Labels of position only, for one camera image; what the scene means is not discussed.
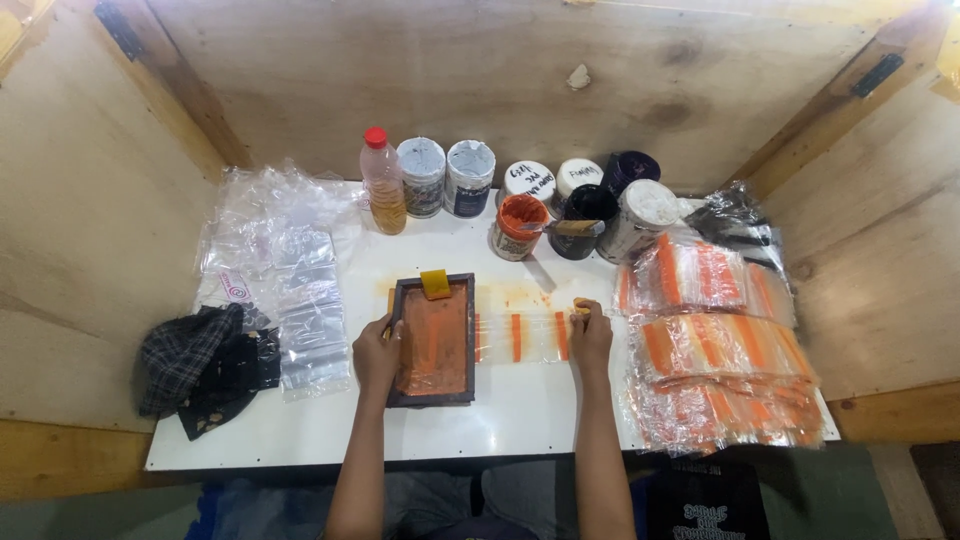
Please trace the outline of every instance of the person's arm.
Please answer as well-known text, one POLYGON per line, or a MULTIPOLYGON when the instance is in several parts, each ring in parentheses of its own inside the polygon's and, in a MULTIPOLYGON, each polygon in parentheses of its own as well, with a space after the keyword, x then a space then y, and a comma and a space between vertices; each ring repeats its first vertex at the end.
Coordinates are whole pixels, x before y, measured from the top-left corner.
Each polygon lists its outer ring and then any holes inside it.
POLYGON ((573 315, 571 346, 580 369, 583 400, 575 447, 577 519, 584 540, 636 540, 627 471, 616 436, 611 395, 610 318, 596 302, 581 302, 587 315, 573 315))
POLYGON ((402 321, 388 341, 390 313, 367 325, 353 342, 360 398, 347 455, 333 491, 324 538, 379 540, 383 530, 383 410, 400 363, 402 321))

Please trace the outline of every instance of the orange paint jar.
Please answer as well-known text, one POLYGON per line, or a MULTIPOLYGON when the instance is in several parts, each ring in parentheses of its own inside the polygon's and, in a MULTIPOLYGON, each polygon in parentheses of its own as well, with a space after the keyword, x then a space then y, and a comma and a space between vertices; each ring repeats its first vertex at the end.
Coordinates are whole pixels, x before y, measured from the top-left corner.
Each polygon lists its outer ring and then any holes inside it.
POLYGON ((543 231, 522 231, 528 224, 544 225, 550 221, 546 206, 527 194, 511 195, 496 211, 493 226, 493 252, 501 258, 518 261, 534 251, 543 231))

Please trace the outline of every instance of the yellow liquid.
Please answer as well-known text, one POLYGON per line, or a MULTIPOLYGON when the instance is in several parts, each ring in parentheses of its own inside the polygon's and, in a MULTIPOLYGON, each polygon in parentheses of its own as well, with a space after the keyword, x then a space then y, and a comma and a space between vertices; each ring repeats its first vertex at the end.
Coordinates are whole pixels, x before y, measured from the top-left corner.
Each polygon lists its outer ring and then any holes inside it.
POLYGON ((368 185, 373 222, 384 234, 399 234, 407 226, 407 205, 403 188, 376 183, 368 185))

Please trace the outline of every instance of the red bottle cap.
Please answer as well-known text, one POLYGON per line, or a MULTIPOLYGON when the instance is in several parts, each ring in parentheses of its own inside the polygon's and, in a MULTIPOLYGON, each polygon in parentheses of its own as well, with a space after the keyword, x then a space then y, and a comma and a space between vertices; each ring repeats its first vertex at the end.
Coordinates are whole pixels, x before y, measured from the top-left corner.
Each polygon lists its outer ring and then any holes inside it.
POLYGON ((387 132, 383 128, 373 126, 363 133, 363 139, 367 142, 367 146, 373 149, 383 148, 387 145, 387 132))

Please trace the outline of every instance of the metal hinge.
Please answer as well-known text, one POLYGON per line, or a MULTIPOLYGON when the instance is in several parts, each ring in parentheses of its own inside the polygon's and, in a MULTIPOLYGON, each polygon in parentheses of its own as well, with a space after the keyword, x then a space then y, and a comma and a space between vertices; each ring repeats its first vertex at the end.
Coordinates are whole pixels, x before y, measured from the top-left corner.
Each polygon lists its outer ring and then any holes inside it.
POLYGON ((880 83, 886 81, 887 77, 890 77, 890 74, 897 71, 897 68, 902 65, 902 56, 896 53, 883 55, 874 68, 868 71, 866 75, 853 85, 850 93, 858 97, 867 97, 870 95, 870 92, 874 91, 877 86, 880 86, 880 83))
POLYGON ((134 61, 143 54, 143 45, 140 44, 140 38, 136 36, 127 17, 120 13, 120 10, 110 2, 98 2, 97 7, 93 9, 100 22, 104 23, 104 28, 113 40, 117 42, 123 54, 127 55, 130 61, 134 61))

